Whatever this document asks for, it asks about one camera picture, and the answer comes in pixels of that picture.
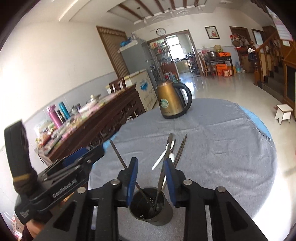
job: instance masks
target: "pink water bottle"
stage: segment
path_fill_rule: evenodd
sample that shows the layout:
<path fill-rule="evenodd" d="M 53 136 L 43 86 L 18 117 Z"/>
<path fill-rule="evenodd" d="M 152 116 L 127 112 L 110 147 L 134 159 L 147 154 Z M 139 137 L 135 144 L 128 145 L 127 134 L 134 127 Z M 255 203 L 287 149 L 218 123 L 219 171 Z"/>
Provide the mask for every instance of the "pink water bottle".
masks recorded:
<path fill-rule="evenodd" d="M 57 113 L 55 112 L 55 105 L 51 105 L 51 106 L 48 106 L 47 108 L 47 112 L 48 112 L 48 115 L 49 117 L 52 119 L 52 121 L 54 122 L 55 126 L 57 128 L 59 128 L 60 126 L 63 125 L 63 123 L 61 122 L 61 120 L 59 119 L 59 116 L 57 115 Z"/>

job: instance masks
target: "small white stool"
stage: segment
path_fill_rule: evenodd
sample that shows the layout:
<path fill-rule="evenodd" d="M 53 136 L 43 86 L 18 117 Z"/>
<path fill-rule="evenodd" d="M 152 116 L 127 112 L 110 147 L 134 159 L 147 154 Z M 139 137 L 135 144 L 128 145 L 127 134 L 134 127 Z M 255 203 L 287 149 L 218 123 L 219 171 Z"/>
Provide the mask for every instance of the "small white stool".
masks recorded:
<path fill-rule="evenodd" d="M 277 104 L 278 110 L 276 112 L 276 120 L 279 119 L 279 124 L 282 120 L 289 120 L 291 122 L 291 112 L 293 109 L 287 104 Z"/>

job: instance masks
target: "ceiling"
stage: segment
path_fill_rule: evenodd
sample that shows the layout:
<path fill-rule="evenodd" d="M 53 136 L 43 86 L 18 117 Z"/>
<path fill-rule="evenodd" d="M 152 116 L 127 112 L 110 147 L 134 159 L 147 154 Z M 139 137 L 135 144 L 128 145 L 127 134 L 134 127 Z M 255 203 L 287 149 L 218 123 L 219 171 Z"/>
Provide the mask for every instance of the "ceiling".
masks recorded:
<path fill-rule="evenodd" d="M 141 18 L 144 18 L 146 23 L 119 5 L 110 9 L 109 12 L 133 22 L 136 28 L 142 28 L 147 24 L 153 24 L 175 16 L 213 12 L 216 7 L 239 9 L 245 2 L 244 0 L 186 0 L 186 5 L 184 6 L 183 0 L 173 0 L 175 4 L 175 10 L 173 10 L 171 4 L 172 0 L 140 0 L 140 2 L 150 10 L 153 14 L 152 16 L 138 1 L 139 0 L 126 0 L 121 4 Z M 157 5 L 157 1 L 161 4 L 164 12 L 162 12 L 162 9 Z M 198 2 L 201 9 L 195 7 L 194 2 Z"/>
<path fill-rule="evenodd" d="M 252 4 L 250 0 L 41 0 L 18 26 L 49 21 L 82 22 L 131 32 L 172 17 L 214 12 L 217 7 L 243 11 L 246 3 Z"/>

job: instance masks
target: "kettle label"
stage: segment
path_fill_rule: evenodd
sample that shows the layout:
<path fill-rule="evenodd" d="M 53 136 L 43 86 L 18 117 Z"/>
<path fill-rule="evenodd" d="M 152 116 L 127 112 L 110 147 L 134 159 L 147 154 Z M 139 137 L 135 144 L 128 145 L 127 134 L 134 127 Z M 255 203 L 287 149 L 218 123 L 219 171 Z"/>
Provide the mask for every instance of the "kettle label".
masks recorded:
<path fill-rule="evenodd" d="M 160 105 L 162 108 L 168 108 L 168 101 L 166 99 L 161 99 L 160 100 Z"/>

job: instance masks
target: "gray tablecloth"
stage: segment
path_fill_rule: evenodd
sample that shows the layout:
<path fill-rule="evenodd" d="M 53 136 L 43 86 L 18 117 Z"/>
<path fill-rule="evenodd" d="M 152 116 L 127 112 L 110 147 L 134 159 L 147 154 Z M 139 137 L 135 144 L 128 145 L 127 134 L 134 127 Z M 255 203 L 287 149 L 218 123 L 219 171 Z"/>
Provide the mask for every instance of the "gray tablecloth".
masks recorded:
<path fill-rule="evenodd" d="M 174 133 L 176 154 L 188 135 L 177 165 L 186 178 L 206 188 L 224 186 L 251 216 L 258 212 L 272 187 L 276 172 L 276 151 L 235 103 L 219 99 L 194 99 L 189 111 L 177 119 L 166 120 L 160 110 L 149 111 L 123 125 L 114 143 L 129 164 L 139 160 L 137 182 L 141 187 L 157 186 L 161 165 L 152 166 L 165 150 L 169 133 Z M 112 147 L 96 162 L 90 173 L 90 188 L 101 187 L 116 178 L 123 167 Z M 164 191 L 169 200 L 167 187 Z M 130 241 L 183 240 L 184 208 L 173 208 L 170 223 L 156 227 L 132 217 L 119 208 L 120 236 Z"/>

